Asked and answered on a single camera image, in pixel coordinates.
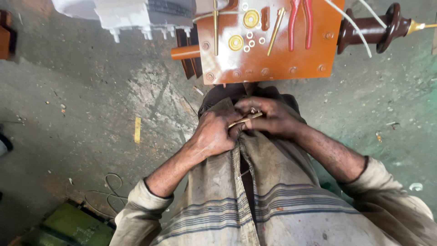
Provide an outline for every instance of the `yellow paint mark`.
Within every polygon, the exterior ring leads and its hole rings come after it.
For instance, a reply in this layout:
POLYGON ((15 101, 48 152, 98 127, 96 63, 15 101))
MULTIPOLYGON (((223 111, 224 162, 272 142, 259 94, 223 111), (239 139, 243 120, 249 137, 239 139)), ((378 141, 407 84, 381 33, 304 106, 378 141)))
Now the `yellow paint mark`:
POLYGON ((137 144, 139 144, 140 133, 141 133, 141 118, 136 117, 135 118, 135 142, 137 144))

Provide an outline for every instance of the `bolt head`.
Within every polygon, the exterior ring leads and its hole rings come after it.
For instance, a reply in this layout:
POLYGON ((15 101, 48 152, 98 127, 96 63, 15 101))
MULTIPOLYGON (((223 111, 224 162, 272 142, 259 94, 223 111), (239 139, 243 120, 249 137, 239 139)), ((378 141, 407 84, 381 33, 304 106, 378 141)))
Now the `bolt head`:
POLYGON ((234 76, 234 78, 236 78, 236 79, 240 78, 240 77, 241 77, 241 73, 240 73, 240 71, 234 71, 233 76, 234 76))
POLYGON ((207 73, 206 74, 206 79, 207 80, 213 80, 214 79, 214 75, 212 73, 207 73))
POLYGON ((268 68, 263 68, 261 70, 261 75, 268 76, 270 74, 270 70, 268 68))
POLYGON ((319 72, 324 72, 324 71, 326 71, 326 66, 325 65, 320 65, 318 70, 319 70, 319 72))
POLYGON ((298 72, 298 68, 297 67, 290 67, 290 69, 288 70, 288 73, 290 75, 296 74, 298 72))
POLYGON ((203 42, 203 44, 202 44, 202 48, 203 48, 204 50, 208 50, 209 47, 210 47, 210 45, 209 45, 208 42, 203 42))
POLYGON ((334 33, 333 32, 327 32, 325 34, 325 39, 333 39, 334 38, 334 33))

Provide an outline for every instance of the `brass terminal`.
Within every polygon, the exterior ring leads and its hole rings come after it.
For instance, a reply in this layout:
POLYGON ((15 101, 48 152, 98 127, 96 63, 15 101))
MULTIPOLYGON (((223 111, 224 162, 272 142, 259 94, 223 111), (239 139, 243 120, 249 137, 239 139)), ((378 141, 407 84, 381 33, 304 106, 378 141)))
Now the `brass terminal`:
POLYGON ((418 31, 418 30, 422 30, 425 28, 435 28, 435 27, 437 27, 437 24, 427 25, 425 23, 417 23, 414 20, 411 20, 411 24, 410 24, 410 27, 408 28, 407 35, 412 33, 412 32, 418 31))
POLYGON ((285 8, 282 7, 279 9, 279 12, 277 14, 276 24, 274 25, 273 34, 272 34, 272 37, 270 39, 269 49, 267 50, 267 56, 270 56, 270 53, 271 53, 272 47, 273 47, 273 43, 276 39, 277 31, 279 30, 279 26, 281 25, 282 18, 284 17, 284 14, 285 14, 285 8))

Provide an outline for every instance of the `cable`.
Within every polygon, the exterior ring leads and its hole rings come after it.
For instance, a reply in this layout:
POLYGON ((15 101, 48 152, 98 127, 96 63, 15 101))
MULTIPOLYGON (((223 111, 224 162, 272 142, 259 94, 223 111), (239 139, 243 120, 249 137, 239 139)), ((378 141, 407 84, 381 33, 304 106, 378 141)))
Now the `cable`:
POLYGON ((327 2, 329 5, 331 5, 331 7, 333 7, 337 12, 342 14, 352 24, 352 26, 358 32, 358 35, 360 36, 361 40, 363 41, 363 44, 367 49, 367 53, 369 54, 369 57, 372 58, 372 53, 370 52, 369 45, 367 44, 366 39, 364 38, 363 34, 361 33, 361 30, 357 27, 357 24, 355 24, 355 22, 346 13, 344 13, 343 10, 341 10, 339 7, 337 7, 337 5, 335 5, 333 2, 331 2, 330 0, 325 0, 325 2, 327 2))
MULTIPOLYGON (((244 13, 245 13, 245 11, 220 11, 218 14, 221 15, 221 14, 244 14, 244 13)), ((211 16, 212 16, 212 13, 201 15, 199 17, 194 18, 193 23, 200 20, 200 19, 203 19, 206 17, 211 17, 211 16)))
POLYGON ((85 192, 84 198, 85 198, 85 201, 88 203, 88 205, 89 205, 91 208, 93 208, 95 211, 97 211, 97 212, 99 212, 99 213, 101 213, 101 214, 103 214, 103 215, 106 215, 106 216, 108 216, 108 217, 115 218, 114 216, 112 216, 112 215, 110 215, 110 214, 106 214, 106 213, 104 213, 104 212, 102 212, 102 211, 96 209, 93 205, 91 205, 91 203, 90 203, 90 202, 88 201, 88 199, 87 199, 87 193, 88 193, 88 192, 95 192, 95 193, 100 193, 100 194, 106 194, 106 195, 108 195, 108 196, 106 196, 106 203, 107 203, 108 206, 112 209, 112 211, 117 215, 117 214, 118 214, 117 210, 115 210, 115 209, 112 207, 111 203, 109 203, 109 197, 116 197, 116 198, 120 199, 120 201, 121 201, 121 203, 123 203, 123 205, 126 205, 125 202, 123 201, 123 199, 127 200, 128 198, 127 198, 127 197, 121 197, 121 196, 117 195, 117 193, 115 192, 116 190, 118 190, 118 189, 121 188, 121 186, 123 185, 123 180, 122 180, 121 177, 118 176, 117 174, 115 174, 115 173, 111 173, 111 172, 110 172, 110 173, 108 173, 108 174, 105 176, 105 184, 106 184, 106 186, 108 187, 108 189, 111 191, 110 193, 106 193, 106 192, 98 191, 98 190, 89 190, 89 191, 85 192), (111 187, 111 185, 109 184, 109 182, 108 182, 108 176, 109 176, 109 175, 114 175, 114 176, 116 176, 116 177, 120 180, 120 186, 119 186, 117 189, 113 189, 113 188, 111 187))
POLYGON ((379 22, 379 24, 381 24, 381 26, 387 28, 387 25, 384 22, 382 22, 382 20, 379 18, 379 16, 376 15, 375 11, 373 11, 373 9, 369 6, 369 4, 367 4, 364 0, 359 0, 359 1, 370 11, 370 13, 373 15, 373 17, 375 17, 375 19, 379 22))

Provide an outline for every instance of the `orange metal plate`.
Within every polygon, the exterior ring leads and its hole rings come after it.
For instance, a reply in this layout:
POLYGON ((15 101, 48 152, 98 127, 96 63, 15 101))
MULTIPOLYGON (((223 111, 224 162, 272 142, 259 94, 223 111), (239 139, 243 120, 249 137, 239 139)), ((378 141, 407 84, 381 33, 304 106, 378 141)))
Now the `orange metal plate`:
MULTIPOLYGON (((226 11, 242 11, 244 1, 234 3, 226 11)), ((239 82, 255 82, 266 80, 283 80, 293 78, 329 77, 335 56, 336 44, 342 16, 323 0, 313 0, 314 29, 311 49, 305 49, 306 19, 303 1, 298 10, 295 23, 295 49, 288 51, 288 19, 291 12, 291 2, 287 0, 246 0, 249 9, 255 9, 260 14, 261 9, 270 7, 270 27, 262 29, 248 29, 243 25, 244 14, 222 14, 218 17, 218 56, 214 55, 214 23, 212 17, 197 21, 200 55, 202 60, 204 84, 225 84, 239 82), (286 13, 279 27, 278 34, 270 56, 267 49, 274 30, 277 12, 285 7, 286 13), (253 38, 248 39, 251 31, 253 38), (232 51, 228 46, 229 38, 241 35, 244 45, 250 40, 255 46, 249 52, 243 48, 232 51), (259 43, 264 37, 266 42, 259 43), (209 49, 203 49, 202 44, 209 43, 209 49)), ((344 0, 333 0, 339 7, 344 7, 344 0)))

